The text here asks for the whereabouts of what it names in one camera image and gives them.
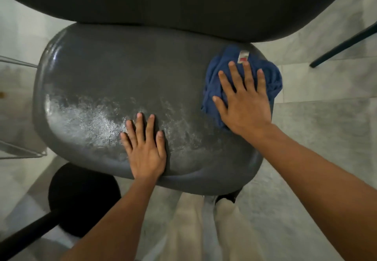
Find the black round table base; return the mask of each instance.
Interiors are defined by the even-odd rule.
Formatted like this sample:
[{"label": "black round table base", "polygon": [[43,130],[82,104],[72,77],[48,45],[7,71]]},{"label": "black round table base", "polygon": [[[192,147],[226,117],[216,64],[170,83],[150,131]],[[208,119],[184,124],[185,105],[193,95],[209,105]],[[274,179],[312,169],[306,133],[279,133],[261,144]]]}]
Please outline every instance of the black round table base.
[{"label": "black round table base", "polygon": [[48,193],[50,210],[60,212],[59,226],[77,237],[87,234],[120,197],[113,176],[71,163],[55,173]]}]

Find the towel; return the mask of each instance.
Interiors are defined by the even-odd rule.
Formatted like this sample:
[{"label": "towel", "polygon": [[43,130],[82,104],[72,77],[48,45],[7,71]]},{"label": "towel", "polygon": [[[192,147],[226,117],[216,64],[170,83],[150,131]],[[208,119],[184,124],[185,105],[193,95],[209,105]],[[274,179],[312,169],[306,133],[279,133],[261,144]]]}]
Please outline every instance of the towel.
[{"label": "towel", "polygon": [[[240,49],[236,45],[227,46],[221,54],[215,56],[211,60],[207,69],[207,74],[205,76],[204,99],[203,99],[201,110],[204,111],[209,116],[211,116],[219,128],[228,129],[228,127],[221,120],[220,113],[217,110],[212,100],[212,97],[213,96],[220,97],[224,101],[227,107],[228,107],[228,100],[227,100],[227,96],[225,95],[221,87],[218,73],[219,71],[223,71],[225,73],[225,75],[227,76],[230,84],[232,85],[235,91],[232,76],[230,75],[228,63],[230,61],[234,61],[234,63],[236,64],[238,73],[241,75],[242,79],[244,79],[245,74],[243,72],[243,65],[241,63],[237,63],[241,50],[242,49]],[[247,60],[250,63],[250,66],[252,68],[255,89],[257,89],[257,70],[261,68],[266,77],[266,90],[267,90],[268,100],[269,101],[273,100],[278,95],[280,90],[283,88],[282,77],[281,77],[279,69],[277,68],[275,64],[271,63],[270,61],[261,60],[257,56],[252,55],[252,54],[249,54]]]}]

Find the chair seat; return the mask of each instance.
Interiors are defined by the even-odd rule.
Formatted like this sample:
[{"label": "chair seat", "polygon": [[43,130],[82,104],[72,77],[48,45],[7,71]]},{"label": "chair seat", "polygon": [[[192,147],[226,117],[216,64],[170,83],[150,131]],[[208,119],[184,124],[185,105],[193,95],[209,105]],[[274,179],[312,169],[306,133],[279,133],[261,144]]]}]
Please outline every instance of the chair seat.
[{"label": "chair seat", "polygon": [[[41,57],[35,128],[71,163],[132,178],[119,133],[137,112],[155,114],[168,153],[158,185],[200,195],[232,192],[255,176],[263,158],[200,111],[207,66],[231,43],[178,30],[73,24]],[[263,58],[253,45],[238,45]]]}]

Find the person's left hand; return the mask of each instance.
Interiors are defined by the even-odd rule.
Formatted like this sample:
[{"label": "person's left hand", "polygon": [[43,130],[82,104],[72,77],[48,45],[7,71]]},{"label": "person's left hand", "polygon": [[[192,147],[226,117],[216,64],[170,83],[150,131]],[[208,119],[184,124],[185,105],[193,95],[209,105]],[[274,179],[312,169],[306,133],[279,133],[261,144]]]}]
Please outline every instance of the person's left hand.
[{"label": "person's left hand", "polygon": [[143,115],[142,113],[138,113],[135,123],[136,133],[131,120],[127,120],[125,123],[128,137],[125,133],[120,133],[120,138],[128,154],[128,160],[135,180],[153,179],[155,182],[165,170],[166,150],[164,134],[162,131],[158,131],[155,143],[153,139],[154,124],[155,116],[152,114],[149,116],[147,122],[144,140]]}]

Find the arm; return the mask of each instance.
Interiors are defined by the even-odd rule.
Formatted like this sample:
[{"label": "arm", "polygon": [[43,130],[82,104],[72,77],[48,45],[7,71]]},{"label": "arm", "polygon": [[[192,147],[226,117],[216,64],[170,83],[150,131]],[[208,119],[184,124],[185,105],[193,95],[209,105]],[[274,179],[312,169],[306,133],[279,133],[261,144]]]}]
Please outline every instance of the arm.
[{"label": "arm", "polygon": [[258,70],[255,90],[248,63],[245,86],[229,63],[237,92],[224,73],[220,81],[228,108],[213,100],[224,123],[270,162],[300,199],[323,234],[347,260],[377,260],[377,190],[298,144],[271,124],[265,78]]},{"label": "arm", "polygon": [[139,244],[141,225],[150,196],[166,165],[165,140],[159,131],[153,139],[155,117],[151,115],[145,130],[143,115],[138,113],[136,133],[132,122],[126,122],[128,137],[121,140],[128,154],[135,178],[127,194],[84,236],[62,261],[134,260]]}]

